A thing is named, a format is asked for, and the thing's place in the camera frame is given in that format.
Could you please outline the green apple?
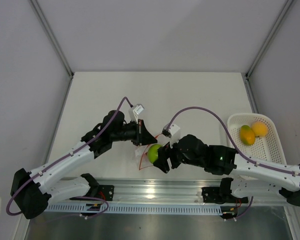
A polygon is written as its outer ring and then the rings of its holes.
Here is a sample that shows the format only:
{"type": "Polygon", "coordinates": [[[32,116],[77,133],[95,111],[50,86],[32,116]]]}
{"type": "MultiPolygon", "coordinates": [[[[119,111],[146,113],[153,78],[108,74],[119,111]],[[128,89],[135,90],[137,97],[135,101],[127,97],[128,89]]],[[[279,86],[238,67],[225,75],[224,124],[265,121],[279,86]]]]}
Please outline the green apple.
{"type": "Polygon", "coordinates": [[[158,150],[161,148],[161,144],[153,144],[147,151],[147,158],[151,164],[153,164],[159,157],[158,150]]]}

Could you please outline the clear zip top bag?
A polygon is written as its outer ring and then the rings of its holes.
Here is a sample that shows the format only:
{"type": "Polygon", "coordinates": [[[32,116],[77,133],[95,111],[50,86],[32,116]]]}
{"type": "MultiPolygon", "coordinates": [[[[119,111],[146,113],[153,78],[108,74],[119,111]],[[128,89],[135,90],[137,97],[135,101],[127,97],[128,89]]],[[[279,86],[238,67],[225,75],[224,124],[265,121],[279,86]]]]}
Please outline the clear zip top bag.
{"type": "MultiPolygon", "coordinates": [[[[157,140],[156,144],[161,146],[164,146],[169,141],[169,139],[162,133],[157,134],[155,138],[157,140]]],[[[147,170],[153,167],[153,163],[148,158],[148,151],[154,145],[155,143],[152,143],[145,146],[139,146],[135,149],[134,159],[136,161],[138,171],[147,170]]]]}

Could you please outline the yellow green mango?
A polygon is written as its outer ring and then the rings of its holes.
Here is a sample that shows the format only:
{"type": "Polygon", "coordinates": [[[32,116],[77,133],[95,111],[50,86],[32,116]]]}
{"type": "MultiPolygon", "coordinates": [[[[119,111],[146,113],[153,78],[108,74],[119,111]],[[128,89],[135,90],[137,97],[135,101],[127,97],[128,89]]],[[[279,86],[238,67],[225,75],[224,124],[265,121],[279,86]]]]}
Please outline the yellow green mango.
{"type": "Polygon", "coordinates": [[[252,146],[256,140],[255,133],[248,125],[241,126],[239,137],[241,142],[246,146],[252,146]]]}

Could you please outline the orange fruit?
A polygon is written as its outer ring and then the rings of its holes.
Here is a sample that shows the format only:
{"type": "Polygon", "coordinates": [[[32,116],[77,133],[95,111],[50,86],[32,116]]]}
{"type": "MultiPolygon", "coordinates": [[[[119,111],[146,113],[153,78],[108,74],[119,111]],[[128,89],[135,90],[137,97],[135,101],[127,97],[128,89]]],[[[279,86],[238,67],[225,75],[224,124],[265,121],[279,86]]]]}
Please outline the orange fruit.
{"type": "Polygon", "coordinates": [[[251,130],[256,137],[265,137],[268,134],[268,127],[261,121],[256,121],[251,125],[251,130]]]}

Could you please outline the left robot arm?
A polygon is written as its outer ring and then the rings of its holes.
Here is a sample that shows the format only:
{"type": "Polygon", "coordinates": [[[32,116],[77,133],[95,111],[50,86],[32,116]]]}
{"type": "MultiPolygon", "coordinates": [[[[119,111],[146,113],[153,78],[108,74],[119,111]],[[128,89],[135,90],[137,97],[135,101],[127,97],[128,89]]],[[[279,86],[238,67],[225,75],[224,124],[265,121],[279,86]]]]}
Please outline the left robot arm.
{"type": "Polygon", "coordinates": [[[99,193],[99,184],[91,174],[84,173],[65,182],[60,180],[69,172],[109,151],[114,142],[124,141],[130,141],[137,147],[158,142],[146,129],[142,119],[126,122],[121,111],[112,110],[65,156],[30,171],[24,168],[16,171],[10,191],[11,201],[16,203],[20,214],[30,220],[56,202],[95,199],[99,193]]]}

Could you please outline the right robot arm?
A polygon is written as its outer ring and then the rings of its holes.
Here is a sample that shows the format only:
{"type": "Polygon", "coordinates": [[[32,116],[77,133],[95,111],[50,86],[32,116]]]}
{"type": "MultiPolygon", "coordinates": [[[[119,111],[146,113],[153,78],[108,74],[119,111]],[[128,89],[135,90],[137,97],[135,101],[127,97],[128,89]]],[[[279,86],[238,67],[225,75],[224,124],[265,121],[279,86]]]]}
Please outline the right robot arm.
{"type": "Polygon", "coordinates": [[[218,189],[224,202],[271,193],[300,207],[300,164],[279,164],[246,156],[235,148],[207,145],[191,134],[175,143],[154,144],[147,157],[165,174],[185,164],[224,176],[218,189]]]}

